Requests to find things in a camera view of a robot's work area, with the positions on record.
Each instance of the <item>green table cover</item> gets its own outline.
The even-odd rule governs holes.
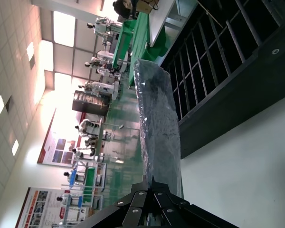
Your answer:
[[[117,67],[118,59],[124,59],[133,37],[133,30],[135,28],[135,25],[136,25],[136,20],[127,20],[123,22],[122,28],[120,29],[119,33],[119,38],[116,44],[116,49],[114,52],[114,58],[113,58],[114,67]]]
[[[165,27],[160,31],[153,47],[150,42],[149,15],[139,13],[137,20],[128,20],[123,23],[114,52],[113,66],[117,67],[117,60],[124,59],[133,38],[132,57],[129,72],[129,85],[134,85],[133,65],[137,59],[154,61],[157,56],[164,56],[167,52]]]
[[[134,85],[133,66],[137,59],[154,61],[157,56],[164,56],[167,52],[165,27],[160,31],[155,44],[150,47],[149,15],[139,13],[136,26],[134,28],[132,57],[129,72],[129,86]]]
[[[87,170],[87,173],[86,173],[86,182],[85,182],[85,185],[88,187],[88,188],[85,188],[84,189],[84,195],[91,195],[92,192],[93,192],[93,189],[92,188],[89,188],[89,187],[92,187],[94,185],[94,176],[95,176],[95,168],[89,168]],[[86,203],[90,203],[91,202],[91,196],[84,196],[83,198],[83,202]]]

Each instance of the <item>white wall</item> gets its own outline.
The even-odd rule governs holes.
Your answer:
[[[184,197],[241,228],[285,228],[285,99],[181,160]]]
[[[67,184],[63,176],[66,169],[37,164],[55,109],[53,92],[45,94],[0,200],[0,228],[15,227],[28,187],[60,189],[61,184]]]

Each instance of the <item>table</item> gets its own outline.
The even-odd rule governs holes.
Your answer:
[[[167,52],[166,44],[166,31],[163,27],[158,34],[158,38],[153,47],[150,47],[149,36],[149,15],[145,13],[139,13],[137,22],[134,28],[132,57],[129,72],[129,86],[134,85],[133,66],[136,60],[145,59],[154,61],[157,56],[164,56]]]
[[[175,0],[159,0],[158,10],[152,10],[149,14],[150,47],[153,47],[159,36]]]
[[[123,22],[114,52],[113,67],[117,67],[117,61],[119,59],[125,59],[125,55],[128,52],[128,48],[133,37],[133,29],[135,28],[135,25],[136,20],[127,20]]]

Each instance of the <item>green workbench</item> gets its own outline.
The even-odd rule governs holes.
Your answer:
[[[129,72],[129,86],[134,85],[134,74],[133,66],[137,59],[146,59],[149,61],[154,61],[157,56],[164,56],[167,52],[166,44],[166,32],[165,27],[162,28],[158,35],[158,38],[153,47],[149,46],[150,42],[150,31],[149,31],[149,15],[145,13],[139,13],[137,20],[125,21],[125,26],[123,25],[118,42],[116,45],[116,50],[114,53],[114,66],[116,66],[117,60],[124,59],[126,51],[130,45],[131,39],[133,38],[132,46],[132,57]]]

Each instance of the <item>bolt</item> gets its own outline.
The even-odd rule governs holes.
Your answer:
[[[280,49],[275,49],[271,52],[271,54],[276,55],[277,53],[279,53]]]

